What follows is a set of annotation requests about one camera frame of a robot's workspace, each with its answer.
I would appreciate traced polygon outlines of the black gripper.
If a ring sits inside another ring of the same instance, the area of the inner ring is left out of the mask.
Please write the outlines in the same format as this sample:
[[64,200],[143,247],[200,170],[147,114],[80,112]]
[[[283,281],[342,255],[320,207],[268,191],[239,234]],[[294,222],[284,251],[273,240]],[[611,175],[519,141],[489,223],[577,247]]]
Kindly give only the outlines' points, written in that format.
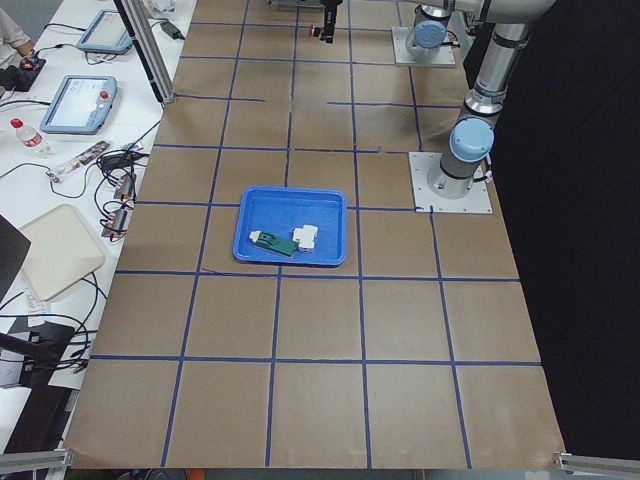
[[341,0],[320,0],[324,8],[324,23],[319,28],[319,39],[327,43],[334,42],[335,21],[337,17],[337,9],[341,4]]

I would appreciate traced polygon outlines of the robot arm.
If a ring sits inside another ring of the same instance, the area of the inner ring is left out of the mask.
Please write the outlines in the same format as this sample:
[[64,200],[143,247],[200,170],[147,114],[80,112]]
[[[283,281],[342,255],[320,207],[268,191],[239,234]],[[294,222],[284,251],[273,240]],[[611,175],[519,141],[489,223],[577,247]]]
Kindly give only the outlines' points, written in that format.
[[448,30],[453,10],[419,4],[409,27],[393,27],[395,63],[401,66],[453,68],[454,49],[460,46]]
[[430,189],[442,198],[465,197],[479,164],[489,155],[494,128],[503,109],[512,72],[527,46],[534,22],[554,4],[549,1],[428,1],[448,12],[463,11],[494,25],[473,87],[467,92],[449,143],[439,163],[430,168]]

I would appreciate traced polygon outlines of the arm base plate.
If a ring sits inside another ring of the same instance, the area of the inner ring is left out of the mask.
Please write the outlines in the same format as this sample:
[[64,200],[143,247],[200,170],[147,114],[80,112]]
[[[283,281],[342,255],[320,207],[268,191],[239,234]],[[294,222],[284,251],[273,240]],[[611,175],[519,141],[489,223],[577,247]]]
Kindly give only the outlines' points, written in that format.
[[393,27],[391,36],[397,65],[453,68],[456,64],[451,46],[442,44],[434,48],[424,48],[416,42],[412,27]]
[[441,169],[439,152],[409,152],[414,210],[419,213],[492,214],[481,166],[468,179],[454,179]]

